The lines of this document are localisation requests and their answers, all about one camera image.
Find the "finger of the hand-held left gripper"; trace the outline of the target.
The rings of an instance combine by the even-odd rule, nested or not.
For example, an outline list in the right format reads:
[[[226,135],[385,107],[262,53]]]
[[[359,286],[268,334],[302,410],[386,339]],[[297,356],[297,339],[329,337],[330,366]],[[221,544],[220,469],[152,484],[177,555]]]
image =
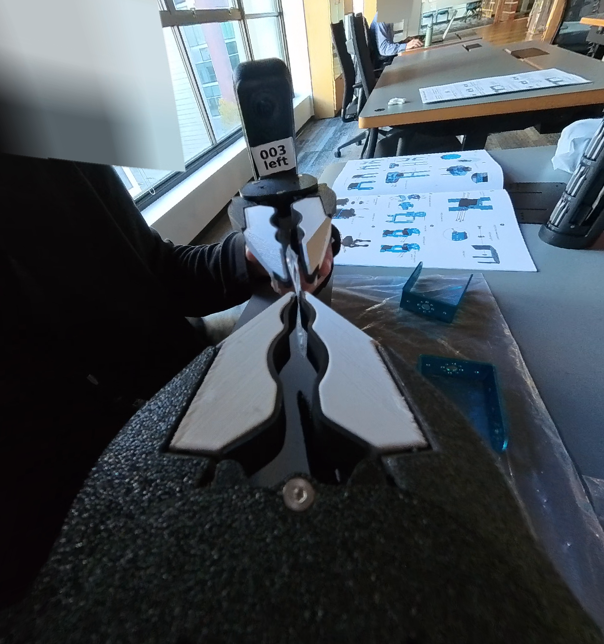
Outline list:
[[[279,239],[276,210],[268,205],[244,207],[243,235],[249,252],[271,279],[290,282],[286,246]]]
[[[313,282],[331,242],[331,217],[320,197],[305,197],[291,205],[296,253],[307,283]]]

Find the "person's clothed body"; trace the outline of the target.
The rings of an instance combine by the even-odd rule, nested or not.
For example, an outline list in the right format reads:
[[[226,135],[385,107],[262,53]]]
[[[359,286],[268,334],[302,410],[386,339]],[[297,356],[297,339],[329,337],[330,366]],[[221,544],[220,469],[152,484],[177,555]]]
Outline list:
[[[206,347],[151,273],[146,227],[111,166],[0,154],[0,608],[107,445]]]

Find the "black cylindrical bit holder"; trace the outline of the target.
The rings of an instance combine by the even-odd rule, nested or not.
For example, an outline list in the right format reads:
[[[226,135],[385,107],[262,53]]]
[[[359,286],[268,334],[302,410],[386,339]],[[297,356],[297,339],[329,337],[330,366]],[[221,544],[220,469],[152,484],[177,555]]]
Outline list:
[[[588,142],[539,238],[555,247],[585,249],[604,231],[604,116]]]

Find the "white printed paper sheet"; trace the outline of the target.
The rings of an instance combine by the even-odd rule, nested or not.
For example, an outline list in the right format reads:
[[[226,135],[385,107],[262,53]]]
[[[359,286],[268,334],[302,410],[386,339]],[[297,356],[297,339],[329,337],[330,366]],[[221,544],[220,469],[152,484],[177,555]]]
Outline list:
[[[582,76],[549,68],[430,86],[420,88],[419,94],[422,103],[428,105],[589,83],[591,81]]]

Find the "blue metal U bracket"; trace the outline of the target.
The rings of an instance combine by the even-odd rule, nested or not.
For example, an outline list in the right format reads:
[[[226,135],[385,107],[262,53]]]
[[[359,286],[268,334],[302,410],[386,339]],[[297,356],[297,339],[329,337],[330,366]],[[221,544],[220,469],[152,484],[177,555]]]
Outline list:
[[[421,354],[418,370],[453,403],[496,453],[508,446],[496,369],[489,363]]]
[[[444,323],[451,323],[458,312],[460,303],[473,279],[471,274],[463,285],[454,285],[445,289],[445,295],[435,296],[435,290],[418,288],[417,282],[424,263],[419,262],[402,288],[400,308],[415,312],[428,318],[435,318]]]

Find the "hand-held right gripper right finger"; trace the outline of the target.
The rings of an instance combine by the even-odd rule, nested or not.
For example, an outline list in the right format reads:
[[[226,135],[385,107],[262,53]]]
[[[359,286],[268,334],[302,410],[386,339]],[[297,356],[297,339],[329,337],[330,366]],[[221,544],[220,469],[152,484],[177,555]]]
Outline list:
[[[368,453],[429,443],[378,342],[311,294],[302,294],[307,357],[317,372],[312,412],[322,439],[351,440]]]

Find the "person's left hand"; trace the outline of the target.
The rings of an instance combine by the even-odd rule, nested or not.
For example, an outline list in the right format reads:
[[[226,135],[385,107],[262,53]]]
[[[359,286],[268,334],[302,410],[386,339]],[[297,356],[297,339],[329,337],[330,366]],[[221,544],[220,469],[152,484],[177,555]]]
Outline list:
[[[250,281],[255,285],[268,284],[272,290],[282,295],[287,292],[297,292],[294,286],[285,286],[278,281],[270,278],[268,271],[258,262],[257,258],[252,254],[247,246],[245,249],[246,266],[249,274]],[[304,276],[300,277],[300,289],[312,294],[319,294],[329,283],[331,273],[333,271],[333,249],[328,246],[321,267],[313,281],[306,281]]]

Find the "black office chair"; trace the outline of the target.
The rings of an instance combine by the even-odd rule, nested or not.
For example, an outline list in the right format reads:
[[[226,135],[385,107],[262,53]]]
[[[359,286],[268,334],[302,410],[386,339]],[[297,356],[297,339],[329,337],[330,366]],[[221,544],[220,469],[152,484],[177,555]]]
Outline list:
[[[344,81],[341,119],[343,122],[353,122],[357,119],[362,84],[356,79],[353,56],[347,48],[343,20],[331,24],[331,36]]]
[[[370,98],[378,78],[371,59],[369,31],[366,19],[362,14],[350,13],[343,19],[347,39],[347,48],[353,56],[356,79],[362,84],[357,119],[359,119],[366,101]]]

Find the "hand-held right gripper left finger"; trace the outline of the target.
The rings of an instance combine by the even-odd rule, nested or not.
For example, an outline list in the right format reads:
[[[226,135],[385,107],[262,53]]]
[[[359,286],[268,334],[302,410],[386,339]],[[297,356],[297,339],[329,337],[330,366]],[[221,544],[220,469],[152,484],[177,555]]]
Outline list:
[[[277,455],[286,433],[279,374],[297,298],[272,303],[219,345],[170,443],[191,455]]]

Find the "wood-edged table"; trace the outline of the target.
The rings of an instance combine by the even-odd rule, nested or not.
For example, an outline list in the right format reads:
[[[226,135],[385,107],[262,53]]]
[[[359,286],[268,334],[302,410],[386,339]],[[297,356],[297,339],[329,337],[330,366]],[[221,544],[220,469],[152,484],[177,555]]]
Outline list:
[[[420,88],[549,68],[591,83],[429,105],[420,99]],[[409,102],[388,106],[394,97]],[[359,127],[370,131],[364,154],[372,158],[378,131],[385,127],[420,135],[461,135],[463,149],[482,149],[490,134],[528,127],[558,133],[573,119],[600,116],[603,108],[604,62],[541,42],[493,46],[475,41],[397,57],[382,72],[366,101]]]

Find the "grey desk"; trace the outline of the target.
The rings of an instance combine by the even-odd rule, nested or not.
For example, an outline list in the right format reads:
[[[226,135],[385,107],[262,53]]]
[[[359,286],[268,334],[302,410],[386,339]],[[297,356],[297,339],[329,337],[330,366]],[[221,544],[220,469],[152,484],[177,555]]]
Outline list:
[[[521,229],[537,272],[425,269],[422,281],[441,292],[459,275],[483,276],[581,479],[604,479],[604,234],[571,251],[542,242],[538,225]],[[410,272],[339,266],[334,277]]]

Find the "black-framed window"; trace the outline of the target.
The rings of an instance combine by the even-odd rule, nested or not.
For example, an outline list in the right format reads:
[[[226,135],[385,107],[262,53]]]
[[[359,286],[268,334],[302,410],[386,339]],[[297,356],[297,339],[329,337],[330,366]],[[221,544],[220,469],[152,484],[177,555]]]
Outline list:
[[[281,1],[159,1],[185,167],[236,141],[233,73],[247,60],[288,62]]]

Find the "person's left forearm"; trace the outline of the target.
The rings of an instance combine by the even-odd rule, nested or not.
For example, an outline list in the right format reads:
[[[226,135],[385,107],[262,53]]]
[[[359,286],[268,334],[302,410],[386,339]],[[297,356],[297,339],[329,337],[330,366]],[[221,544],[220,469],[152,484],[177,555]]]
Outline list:
[[[149,269],[178,315],[201,318],[251,298],[253,283],[242,233],[192,246],[173,244],[146,227],[142,241]]]

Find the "crumpled white plastic bag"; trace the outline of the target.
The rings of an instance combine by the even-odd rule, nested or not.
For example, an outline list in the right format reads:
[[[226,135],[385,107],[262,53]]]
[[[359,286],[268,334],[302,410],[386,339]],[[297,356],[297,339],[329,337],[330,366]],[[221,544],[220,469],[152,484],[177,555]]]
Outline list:
[[[555,170],[573,173],[594,135],[604,126],[604,119],[582,119],[566,126],[551,159]]]

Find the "small clear zip bag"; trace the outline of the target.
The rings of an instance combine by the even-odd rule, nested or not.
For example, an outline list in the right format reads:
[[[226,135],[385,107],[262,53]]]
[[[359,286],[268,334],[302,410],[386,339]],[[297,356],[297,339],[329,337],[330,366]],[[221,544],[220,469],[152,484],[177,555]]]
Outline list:
[[[291,278],[291,283],[295,292],[295,296],[297,299],[297,318],[296,318],[296,326],[295,326],[295,337],[297,339],[297,344],[298,344],[298,349],[301,355],[306,357],[306,350],[307,350],[307,340],[308,340],[308,335],[304,327],[304,320],[303,320],[303,299],[302,299],[302,275],[300,273],[300,267],[299,267],[299,262],[298,262],[298,255],[294,252],[294,250],[288,246],[285,252],[285,260],[286,260],[286,265],[288,268],[288,272],[290,274]]]

